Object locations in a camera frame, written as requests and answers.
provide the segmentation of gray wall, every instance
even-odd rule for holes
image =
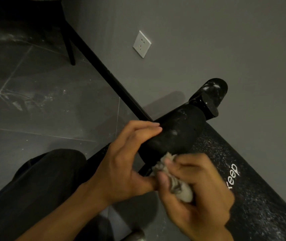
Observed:
[[[286,0],[64,6],[78,34],[154,118],[206,80],[224,79],[228,94],[209,123],[286,201]],[[132,48],[139,30],[152,42],[144,59]]]

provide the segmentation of black chair leg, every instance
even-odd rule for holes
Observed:
[[[59,26],[61,29],[61,34],[63,36],[65,47],[67,50],[67,54],[68,54],[70,63],[74,66],[75,65],[75,57],[74,57],[72,45],[70,43],[69,35],[68,35],[67,29],[66,29],[66,19],[65,19],[65,15],[64,15],[64,11],[63,11],[63,7],[61,5],[61,2],[59,2],[58,15],[59,15],[59,17],[58,17]]]

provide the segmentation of electrical outlet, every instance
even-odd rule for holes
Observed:
[[[142,58],[145,57],[146,52],[151,46],[151,42],[146,38],[146,36],[140,31],[134,42],[133,48],[140,54]]]

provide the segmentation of dark pants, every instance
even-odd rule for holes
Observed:
[[[17,239],[69,198],[91,178],[102,157],[91,159],[77,150],[58,149],[21,166],[0,191],[0,240]]]

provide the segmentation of person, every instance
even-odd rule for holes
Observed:
[[[142,177],[132,169],[141,144],[161,131],[158,123],[130,121],[94,170],[76,150],[54,150],[26,162],[0,191],[0,240],[74,240],[106,207],[154,190],[191,240],[233,240],[225,224],[234,196],[205,154],[166,160],[170,173],[192,186],[194,205],[170,193],[164,173]]]

